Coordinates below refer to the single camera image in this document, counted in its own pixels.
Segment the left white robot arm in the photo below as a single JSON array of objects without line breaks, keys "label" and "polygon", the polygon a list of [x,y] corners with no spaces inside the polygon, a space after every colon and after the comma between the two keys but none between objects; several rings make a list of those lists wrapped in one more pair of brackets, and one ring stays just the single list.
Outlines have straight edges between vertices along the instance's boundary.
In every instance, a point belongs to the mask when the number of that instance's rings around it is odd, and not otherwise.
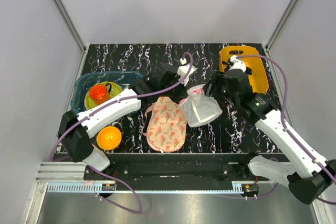
[{"label": "left white robot arm", "polygon": [[91,139],[108,124],[136,112],[160,96],[178,101],[188,83],[192,64],[175,68],[162,65],[154,72],[136,80],[116,97],[84,112],[66,112],[59,127],[59,140],[74,162],[84,162],[95,169],[103,180],[113,175],[113,167],[107,155],[95,147]]}]

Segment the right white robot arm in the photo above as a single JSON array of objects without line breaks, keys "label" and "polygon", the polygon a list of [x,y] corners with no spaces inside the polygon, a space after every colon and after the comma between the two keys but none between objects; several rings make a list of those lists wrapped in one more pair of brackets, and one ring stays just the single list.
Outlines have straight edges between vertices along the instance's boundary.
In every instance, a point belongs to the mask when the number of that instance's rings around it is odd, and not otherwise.
[{"label": "right white robot arm", "polygon": [[206,96],[227,101],[250,124],[263,131],[285,154],[289,164],[256,155],[238,167],[239,176],[271,179],[289,188],[302,203],[309,205],[335,180],[335,160],[327,160],[311,148],[281,117],[276,104],[263,93],[253,91],[248,75],[240,69],[216,70],[205,85]]}]

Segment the white mesh laundry bag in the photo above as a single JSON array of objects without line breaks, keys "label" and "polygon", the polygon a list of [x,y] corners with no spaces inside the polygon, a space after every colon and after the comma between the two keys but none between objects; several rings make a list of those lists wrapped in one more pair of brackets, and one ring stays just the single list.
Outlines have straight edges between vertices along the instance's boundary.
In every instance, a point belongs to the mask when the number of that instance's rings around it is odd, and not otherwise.
[{"label": "white mesh laundry bag", "polygon": [[223,112],[214,98],[205,95],[203,86],[201,84],[188,89],[187,98],[179,103],[190,127],[209,124]]}]

